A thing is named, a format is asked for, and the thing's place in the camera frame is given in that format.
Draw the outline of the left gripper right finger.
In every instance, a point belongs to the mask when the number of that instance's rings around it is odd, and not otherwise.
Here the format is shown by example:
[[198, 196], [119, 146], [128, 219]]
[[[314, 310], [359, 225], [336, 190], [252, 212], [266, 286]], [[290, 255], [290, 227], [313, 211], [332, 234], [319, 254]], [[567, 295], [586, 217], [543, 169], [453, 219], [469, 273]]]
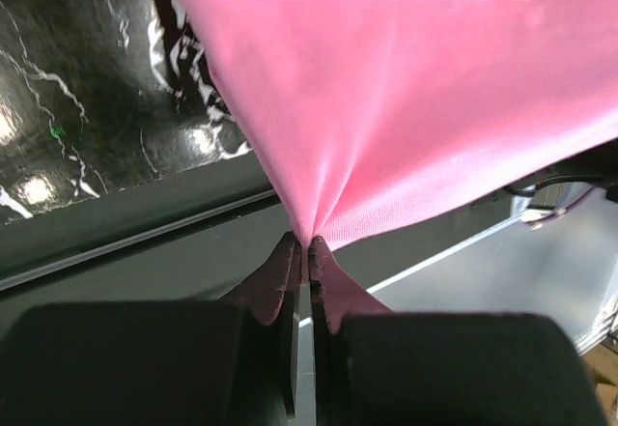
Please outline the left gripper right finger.
[[551, 319], [395, 312], [322, 238], [308, 273], [320, 425], [603, 425], [595, 387]]

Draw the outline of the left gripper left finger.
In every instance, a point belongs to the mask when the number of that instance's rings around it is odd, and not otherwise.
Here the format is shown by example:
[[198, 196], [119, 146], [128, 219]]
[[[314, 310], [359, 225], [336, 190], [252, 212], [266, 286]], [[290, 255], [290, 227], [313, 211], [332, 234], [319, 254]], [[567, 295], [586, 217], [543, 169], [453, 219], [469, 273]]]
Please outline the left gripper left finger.
[[285, 425], [301, 247], [284, 235], [216, 300], [50, 303], [1, 346], [5, 425]]

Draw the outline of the light pink t-shirt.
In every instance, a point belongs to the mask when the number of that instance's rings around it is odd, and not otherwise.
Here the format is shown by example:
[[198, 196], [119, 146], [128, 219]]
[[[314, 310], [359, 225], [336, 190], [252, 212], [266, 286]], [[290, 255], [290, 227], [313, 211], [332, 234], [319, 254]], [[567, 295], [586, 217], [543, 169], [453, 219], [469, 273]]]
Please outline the light pink t-shirt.
[[617, 135], [617, 0], [180, 0], [299, 241], [456, 209]]

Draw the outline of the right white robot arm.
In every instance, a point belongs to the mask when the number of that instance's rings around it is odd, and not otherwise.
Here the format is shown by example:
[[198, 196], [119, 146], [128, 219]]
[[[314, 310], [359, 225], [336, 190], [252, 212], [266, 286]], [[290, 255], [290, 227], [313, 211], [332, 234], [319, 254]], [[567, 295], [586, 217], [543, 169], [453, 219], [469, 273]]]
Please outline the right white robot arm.
[[[552, 206], [534, 205], [533, 198], [552, 186], [583, 183], [588, 188], [573, 202], [568, 195]], [[542, 169], [533, 175], [505, 185], [502, 191], [513, 199], [527, 199], [528, 204], [520, 214], [520, 221], [532, 229], [538, 229], [564, 217], [576, 209], [597, 189], [604, 191], [604, 198], [617, 204], [617, 140], [611, 140], [593, 149], [570, 156]]]

